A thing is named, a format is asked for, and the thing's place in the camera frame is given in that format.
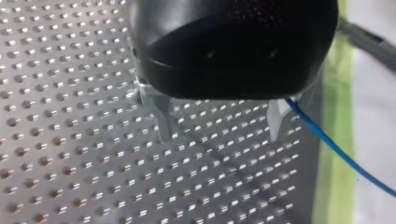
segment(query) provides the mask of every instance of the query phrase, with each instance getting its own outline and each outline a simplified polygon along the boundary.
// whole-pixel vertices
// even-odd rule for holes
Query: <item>green tape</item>
[[[345,0],[339,1],[339,6],[345,15]],[[338,35],[326,63],[322,127],[353,158],[351,82],[352,47],[344,36]],[[322,144],[313,223],[353,224],[355,182],[355,172]]]

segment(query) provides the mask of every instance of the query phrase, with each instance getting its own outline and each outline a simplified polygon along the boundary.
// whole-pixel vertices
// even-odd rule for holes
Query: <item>white surface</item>
[[[350,21],[396,44],[396,0],[348,0]],[[356,158],[373,175],[396,188],[396,74],[356,49],[352,96]],[[396,200],[358,177],[356,224],[396,223]]]

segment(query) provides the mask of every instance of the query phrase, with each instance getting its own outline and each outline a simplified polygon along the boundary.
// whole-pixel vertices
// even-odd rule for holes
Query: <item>blue cable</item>
[[[348,163],[353,169],[355,169],[359,174],[364,176],[367,180],[372,182],[373,184],[377,185],[379,188],[384,190],[386,193],[390,194],[393,197],[396,197],[396,190],[392,189],[391,187],[387,186],[386,184],[382,183],[380,180],[375,178],[374,176],[370,175],[367,171],[365,171],[361,166],[359,166],[355,161],[353,161],[348,155],[341,149],[339,146],[337,146],[334,141],[325,133],[323,132],[319,126],[312,120],[310,119],[303,110],[300,109],[299,106],[297,106],[294,101],[292,101],[290,98],[285,99],[285,101],[288,103],[288,105],[291,107],[291,109],[296,113],[300,119],[308,126],[308,128],[316,133],[322,140],[325,142],[335,153],[338,154],[346,163]]]

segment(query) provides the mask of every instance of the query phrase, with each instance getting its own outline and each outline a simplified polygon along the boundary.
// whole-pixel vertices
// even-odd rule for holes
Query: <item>gray cable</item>
[[[341,17],[339,31],[347,36],[352,45],[371,54],[391,71],[396,71],[396,47],[385,38],[374,35]]]

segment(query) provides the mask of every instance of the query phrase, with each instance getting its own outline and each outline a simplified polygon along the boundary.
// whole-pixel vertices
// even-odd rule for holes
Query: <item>black plastic cover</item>
[[[137,74],[187,99],[276,99],[307,88],[331,46],[335,0],[133,0]]]

